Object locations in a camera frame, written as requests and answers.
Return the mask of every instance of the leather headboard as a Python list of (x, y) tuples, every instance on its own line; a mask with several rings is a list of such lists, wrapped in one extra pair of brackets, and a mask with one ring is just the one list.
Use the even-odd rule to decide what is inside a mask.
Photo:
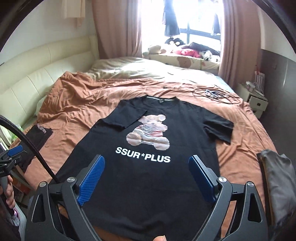
[(0, 66), (0, 114), (23, 125), (63, 73), (85, 72), (97, 59), (96, 35), (45, 44), (15, 56)]

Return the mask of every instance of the teddy bear's foot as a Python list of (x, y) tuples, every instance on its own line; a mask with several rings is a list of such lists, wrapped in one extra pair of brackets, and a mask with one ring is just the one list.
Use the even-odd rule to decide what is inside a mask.
[(157, 150), (167, 150), (170, 147), (170, 141), (166, 137), (156, 138), (153, 142)]
[(138, 146), (138, 145), (140, 145), (140, 143), (142, 141), (142, 138), (138, 133), (130, 132), (130, 133), (127, 134), (126, 140), (132, 146)]

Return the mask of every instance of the t-shirt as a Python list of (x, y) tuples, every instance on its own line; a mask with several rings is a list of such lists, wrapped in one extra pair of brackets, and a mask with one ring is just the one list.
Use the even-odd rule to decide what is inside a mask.
[(212, 206), (188, 159), (198, 155), (219, 176), (215, 140), (230, 143), (232, 129), (229, 120), (176, 97), (121, 100), (76, 145), (57, 177), (76, 176), (100, 154), (105, 169), (83, 206), (92, 225), (133, 240), (191, 240)]

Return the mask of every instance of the pink stuffed toy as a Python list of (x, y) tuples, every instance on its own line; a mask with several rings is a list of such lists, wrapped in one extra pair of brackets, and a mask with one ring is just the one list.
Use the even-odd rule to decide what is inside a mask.
[(173, 53), (179, 54), (179, 55), (184, 55), (184, 56), (191, 56), (195, 58), (200, 58), (200, 54), (193, 49), (181, 49), (181, 50), (174, 50)]

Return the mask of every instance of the drawer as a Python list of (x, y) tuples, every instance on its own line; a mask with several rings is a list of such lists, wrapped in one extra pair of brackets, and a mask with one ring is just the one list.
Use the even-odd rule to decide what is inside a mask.
[(268, 102), (251, 96), (249, 100), (249, 104), (252, 109), (264, 111), (266, 110)]
[(262, 113), (263, 113), (263, 110), (256, 110), (256, 109), (253, 109), (253, 113), (254, 115), (257, 117), (257, 119), (260, 119)]

